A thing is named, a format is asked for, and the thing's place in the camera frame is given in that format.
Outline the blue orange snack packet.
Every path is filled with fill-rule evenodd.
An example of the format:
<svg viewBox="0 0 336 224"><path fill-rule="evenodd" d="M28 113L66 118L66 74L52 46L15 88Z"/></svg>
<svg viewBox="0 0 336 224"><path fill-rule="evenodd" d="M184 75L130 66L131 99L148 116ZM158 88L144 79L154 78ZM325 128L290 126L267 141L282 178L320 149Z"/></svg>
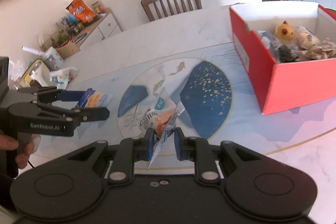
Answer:
<svg viewBox="0 0 336 224"><path fill-rule="evenodd" d="M108 107L113 98L113 94L97 92L89 88L79 99L76 108Z"/></svg>

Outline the white orange blue snack bag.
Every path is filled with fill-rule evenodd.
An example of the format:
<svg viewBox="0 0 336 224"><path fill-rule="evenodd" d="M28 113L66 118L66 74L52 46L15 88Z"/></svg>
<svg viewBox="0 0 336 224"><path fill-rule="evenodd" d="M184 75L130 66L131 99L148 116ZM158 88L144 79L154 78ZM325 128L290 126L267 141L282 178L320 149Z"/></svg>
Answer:
<svg viewBox="0 0 336 224"><path fill-rule="evenodd" d="M175 132L177 118L184 110L183 104L181 102L175 104L163 88L156 101L142 116L139 129L142 132L146 132L149 128L154 130L154 148L147 169L154 163L167 139Z"/></svg>

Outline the silver foil snack bag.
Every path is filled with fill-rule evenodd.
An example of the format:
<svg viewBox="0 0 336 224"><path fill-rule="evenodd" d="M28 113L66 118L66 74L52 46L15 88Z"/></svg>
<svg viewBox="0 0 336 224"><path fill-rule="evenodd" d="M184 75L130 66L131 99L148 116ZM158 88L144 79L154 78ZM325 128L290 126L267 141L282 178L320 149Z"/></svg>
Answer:
<svg viewBox="0 0 336 224"><path fill-rule="evenodd" d="M310 50L303 54L303 56L311 60L333 59L336 56L335 42L326 39L323 42L312 46Z"/></svg>

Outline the yellow tray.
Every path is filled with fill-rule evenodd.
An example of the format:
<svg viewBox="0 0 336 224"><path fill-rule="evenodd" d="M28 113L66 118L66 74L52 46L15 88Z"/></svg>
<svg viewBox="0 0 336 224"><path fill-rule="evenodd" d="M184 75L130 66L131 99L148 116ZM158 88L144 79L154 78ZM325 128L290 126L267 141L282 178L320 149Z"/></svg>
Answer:
<svg viewBox="0 0 336 224"><path fill-rule="evenodd" d="M35 85L39 85L40 87L42 87L37 81L31 79L29 73L30 71L32 70L33 66L39 62L43 62L44 61L42 59L36 59L29 67L28 69L25 71L25 73L23 74L23 76L21 77L21 86L23 88L30 88L32 86L35 86Z"/></svg>

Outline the crumpled tissue pack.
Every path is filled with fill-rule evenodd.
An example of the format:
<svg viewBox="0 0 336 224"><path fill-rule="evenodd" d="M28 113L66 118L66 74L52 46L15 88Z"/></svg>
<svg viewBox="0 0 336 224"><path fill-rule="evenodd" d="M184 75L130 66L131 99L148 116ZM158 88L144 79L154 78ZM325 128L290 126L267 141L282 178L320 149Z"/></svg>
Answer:
<svg viewBox="0 0 336 224"><path fill-rule="evenodd" d="M57 89L66 89L69 82L77 76L78 69L67 67L58 71L50 72L50 81L55 84Z"/></svg>

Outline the white handheld device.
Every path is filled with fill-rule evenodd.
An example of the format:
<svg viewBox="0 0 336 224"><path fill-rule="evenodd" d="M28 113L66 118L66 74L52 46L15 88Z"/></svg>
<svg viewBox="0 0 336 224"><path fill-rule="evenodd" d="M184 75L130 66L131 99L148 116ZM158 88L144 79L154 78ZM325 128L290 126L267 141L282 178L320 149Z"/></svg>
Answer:
<svg viewBox="0 0 336 224"><path fill-rule="evenodd" d="M50 70L43 62L35 64L29 75L31 79L37 81L42 87L51 86Z"/></svg>

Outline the white patterned mug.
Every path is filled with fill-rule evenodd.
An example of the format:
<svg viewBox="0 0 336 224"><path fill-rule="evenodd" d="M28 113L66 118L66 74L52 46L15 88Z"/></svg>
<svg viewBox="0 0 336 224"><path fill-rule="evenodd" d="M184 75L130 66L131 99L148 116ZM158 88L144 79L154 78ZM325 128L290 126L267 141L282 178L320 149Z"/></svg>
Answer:
<svg viewBox="0 0 336 224"><path fill-rule="evenodd" d="M42 60L51 71L59 70L64 64L63 58L54 47L49 47L49 49L46 50L45 53L43 53Z"/></svg>

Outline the orange chips bag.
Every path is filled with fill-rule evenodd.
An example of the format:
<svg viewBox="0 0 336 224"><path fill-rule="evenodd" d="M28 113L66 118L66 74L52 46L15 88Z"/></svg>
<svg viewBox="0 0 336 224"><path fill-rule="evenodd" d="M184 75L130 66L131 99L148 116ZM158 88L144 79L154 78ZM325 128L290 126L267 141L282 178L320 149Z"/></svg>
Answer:
<svg viewBox="0 0 336 224"><path fill-rule="evenodd" d="M66 10L83 25L93 23L96 18L96 14L85 4L83 0L73 0L66 7Z"/></svg>

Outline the white side cabinet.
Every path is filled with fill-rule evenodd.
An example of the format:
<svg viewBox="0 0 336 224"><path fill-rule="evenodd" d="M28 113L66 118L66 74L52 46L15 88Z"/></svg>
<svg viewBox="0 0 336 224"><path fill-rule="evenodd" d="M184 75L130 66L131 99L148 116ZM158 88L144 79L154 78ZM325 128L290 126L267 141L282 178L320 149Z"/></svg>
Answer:
<svg viewBox="0 0 336 224"><path fill-rule="evenodd" d="M63 59L83 51L109 37L122 32L110 8L96 15L97 20L81 29L79 24L70 27L56 25L51 30L37 34L40 50L46 51L53 46Z"/></svg>

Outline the red cardboard box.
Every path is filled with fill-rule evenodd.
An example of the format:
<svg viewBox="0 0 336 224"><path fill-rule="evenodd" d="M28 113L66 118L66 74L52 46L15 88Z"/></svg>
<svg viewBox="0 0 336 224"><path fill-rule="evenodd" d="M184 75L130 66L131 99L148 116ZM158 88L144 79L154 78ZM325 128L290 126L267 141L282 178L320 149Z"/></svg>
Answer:
<svg viewBox="0 0 336 224"><path fill-rule="evenodd" d="M335 11L315 2L275 1L230 6L234 46L263 114L273 114L335 97L335 58L311 60L291 40L278 39L273 57L257 35L274 34L286 20L303 26L320 42L335 42Z"/></svg>

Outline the yellow plush toy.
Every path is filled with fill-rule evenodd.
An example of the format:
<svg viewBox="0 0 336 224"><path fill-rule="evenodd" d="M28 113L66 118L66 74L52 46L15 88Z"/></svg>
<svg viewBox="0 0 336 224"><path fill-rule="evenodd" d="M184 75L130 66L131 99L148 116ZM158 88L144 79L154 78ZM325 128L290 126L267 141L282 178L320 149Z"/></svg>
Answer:
<svg viewBox="0 0 336 224"><path fill-rule="evenodd" d="M274 35L279 40L290 42L294 38L294 27L284 20L282 24L276 26Z"/></svg>

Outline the wrapped cream plush toy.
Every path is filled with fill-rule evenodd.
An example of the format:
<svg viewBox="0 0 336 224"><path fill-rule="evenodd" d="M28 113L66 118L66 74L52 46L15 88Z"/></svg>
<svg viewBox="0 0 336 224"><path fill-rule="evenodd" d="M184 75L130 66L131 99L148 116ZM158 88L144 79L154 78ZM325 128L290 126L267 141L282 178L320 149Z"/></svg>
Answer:
<svg viewBox="0 0 336 224"><path fill-rule="evenodd" d="M294 28L294 42L299 48L310 50L313 46L319 44L320 40L305 27L297 26Z"/></svg>

